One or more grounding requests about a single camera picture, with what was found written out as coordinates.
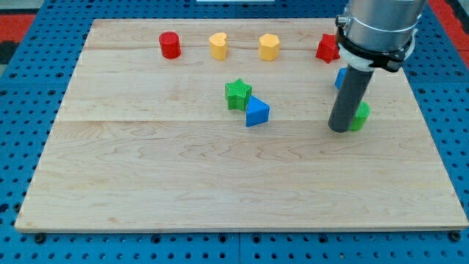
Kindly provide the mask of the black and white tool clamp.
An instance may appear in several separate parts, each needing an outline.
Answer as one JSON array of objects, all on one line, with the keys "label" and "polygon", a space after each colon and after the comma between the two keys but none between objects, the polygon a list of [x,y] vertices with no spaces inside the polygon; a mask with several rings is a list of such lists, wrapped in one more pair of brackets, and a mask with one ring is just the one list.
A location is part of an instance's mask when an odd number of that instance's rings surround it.
[{"label": "black and white tool clamp", "polygon": [[339,27],[335,40],[339,47],[339,55],[356,70],[363,72],[374,71],[375,68],[382,68],[388,72],[395,73],[404,64],[404,61],[415,49],[415,35],[417,29],[412,31],[410,39],[396,51],[371,51],[352,43],[344,33],[344,29]]}]

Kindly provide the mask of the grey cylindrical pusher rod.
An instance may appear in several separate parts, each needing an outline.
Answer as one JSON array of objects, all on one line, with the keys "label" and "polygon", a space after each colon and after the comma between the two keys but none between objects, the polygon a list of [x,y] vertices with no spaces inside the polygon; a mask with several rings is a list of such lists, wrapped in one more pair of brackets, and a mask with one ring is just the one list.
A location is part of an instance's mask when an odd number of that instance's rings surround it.
[{"label": "grey cylindrical pusher rod", "polygon": [[373,74],[347,66],[328,120],[332,131],[344,133],[350,129]]}]

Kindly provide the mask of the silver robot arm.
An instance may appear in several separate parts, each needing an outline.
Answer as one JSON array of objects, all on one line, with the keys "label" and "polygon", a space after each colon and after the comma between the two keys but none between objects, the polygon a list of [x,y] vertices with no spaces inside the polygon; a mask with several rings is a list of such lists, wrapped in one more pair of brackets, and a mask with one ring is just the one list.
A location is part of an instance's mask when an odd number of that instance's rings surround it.
[{"label": "silver robot arm", "polygon": [[336,44],[347,61],[329,128],[350,129],[377,68],[395,73],[413,52],[424,0],[351,0],[336,16]]}]

